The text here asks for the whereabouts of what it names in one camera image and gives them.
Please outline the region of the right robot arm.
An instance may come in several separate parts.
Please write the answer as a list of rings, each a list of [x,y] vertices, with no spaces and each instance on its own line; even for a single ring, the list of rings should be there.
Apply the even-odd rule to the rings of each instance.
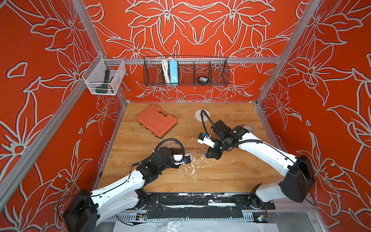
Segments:
[[[261,209],[278,199],[287,198],[296,203],[307,200],[316,183],[313,165],[307,156],[295,156],[264,142],[248,126],[231,128],[221,120],[213,122],[203,109],[200,117],[204,132],[199,134],[198,143],[208,146],[206,158],[218,160],[224,153],[238,149],[280,175],[270,183],[258,183],[253,187],[248,195],[253,209]]]

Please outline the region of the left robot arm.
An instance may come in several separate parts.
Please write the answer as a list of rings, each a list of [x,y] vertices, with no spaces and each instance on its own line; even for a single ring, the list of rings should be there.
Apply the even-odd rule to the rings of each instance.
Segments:
[[[132,164],[126,177],[100,189],[69,195],[71,202],[58,217],[69,232],[91,232],[109,217],[137,206],[146,199],[146,185],[165,170],[177,169],[185,162],[183,144],[175,138],[165,139],[149,157]]]

